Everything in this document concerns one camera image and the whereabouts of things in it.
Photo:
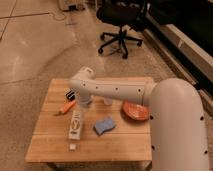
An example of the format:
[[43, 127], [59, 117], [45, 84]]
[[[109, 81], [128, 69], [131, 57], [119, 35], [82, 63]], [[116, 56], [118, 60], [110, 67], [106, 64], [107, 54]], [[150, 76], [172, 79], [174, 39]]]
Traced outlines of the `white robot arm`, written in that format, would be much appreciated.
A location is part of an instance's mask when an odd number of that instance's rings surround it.
[[83, 67], [69, 84], [81, 106], [97, 95], [149, 108], [153, 171], [210, 171], [204, 108], [189, 82], [97, 78]]

